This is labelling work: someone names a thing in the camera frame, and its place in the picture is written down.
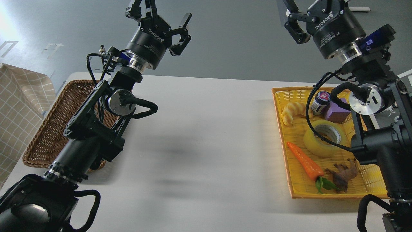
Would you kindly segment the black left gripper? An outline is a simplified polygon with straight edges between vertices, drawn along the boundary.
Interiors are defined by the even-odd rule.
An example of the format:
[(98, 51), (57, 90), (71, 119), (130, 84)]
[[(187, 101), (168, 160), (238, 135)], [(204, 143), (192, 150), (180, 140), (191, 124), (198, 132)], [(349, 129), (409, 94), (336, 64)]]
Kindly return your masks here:
[[(145, 0), (145, 8), (149, 9), (145, 17), (142, 16), (141, 2), (141, 0), (131, 0), (126, 8), (125, 16), (139, 22), (139, 27), (125, 50), (132, 51), (149, 63), (149, 69), (155, 70), (166, 49), (169, 49), (172, 56), (180, 56), (191, 41), (187, 25), (192, 13), (186, 13), (179, 27), (171, 30), (170, 25), (159, 17), (155, 0)], [(174, 45), (171, 45), (171, 36), (165, 35), (169, 31), (171, 36), (180, 35), (179, 41)]]

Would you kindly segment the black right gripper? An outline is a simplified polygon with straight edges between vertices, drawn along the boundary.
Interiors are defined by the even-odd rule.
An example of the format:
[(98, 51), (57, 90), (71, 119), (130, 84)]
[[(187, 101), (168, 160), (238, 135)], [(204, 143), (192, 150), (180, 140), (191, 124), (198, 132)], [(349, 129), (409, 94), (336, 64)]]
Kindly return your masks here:
[[(347, 0), (316, 0), (307, 13), (299, 11), (294, 0), (284, 0), (287, 22), (284, 28), (297, 44), (305, 44), (313, 37), (324, 59), (330, 59), (336, 50), (364, 38), (366, 32), (351, 12)], [(298, 22), (307, 22), (304, 32)]]

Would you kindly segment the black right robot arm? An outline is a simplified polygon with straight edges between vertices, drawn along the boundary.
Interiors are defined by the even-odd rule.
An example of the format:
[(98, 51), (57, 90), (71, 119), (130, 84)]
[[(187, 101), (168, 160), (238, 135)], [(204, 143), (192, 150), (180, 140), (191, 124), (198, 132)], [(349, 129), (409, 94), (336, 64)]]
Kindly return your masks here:
[(387, 210), (382, 216), (387, 232), (410, 232), (411, 98), (405, 84), (387, 65), (395, 30), (386, 24), (366, 35), (347, 0), (317, 0), (306, 13), (301, 13), (293, 0), (283, 2), (287, 9), (284, 27), (294, 41), (304, 44), (312, 37), (325, 59), (337, 57), (342, 64), (315, 84), (307, 104), (333, 76), (349, 73), (358, 82), (355, 85), (346, 81), (331, 91), (331, 100), (351, 111), (355, 131), (351, 146), (320, 138), (350, 151), (361, 165), (375, 164), (380, 168), (389, 202), (372, 194), (363, 197), (357, 218), (359, 231), (366, 231), (367, 207), (374, 202)]

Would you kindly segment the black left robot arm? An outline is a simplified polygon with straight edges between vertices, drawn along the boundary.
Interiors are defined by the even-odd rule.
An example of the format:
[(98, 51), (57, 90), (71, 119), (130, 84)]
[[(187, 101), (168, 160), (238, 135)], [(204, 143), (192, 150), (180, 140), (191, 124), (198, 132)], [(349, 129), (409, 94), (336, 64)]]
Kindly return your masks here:
[(88, 170), (96, 170), (103, 160), (111, 162), (123, 150), (122, 135), (131, 119), (158, 111), (155, 103), (132, 93), (144, 70), (155, 70), (166, 50), (181, 55), (191, 40), (191, 13), (172, 29), (154, 0), (145, 1), (145, 16), (140, 3), (132, 0), (125, 11), (138, 22), (125, 49), (101, 45), (98, 53), (87, 55), (95, 87), (63, 131), (68, 143), (43, 176), (25, 175), (2, 196), (2, 232), (86, 232), (92, 226), (101, 195), (93, 189), (78, 191), (78, 183), (88, 179)]

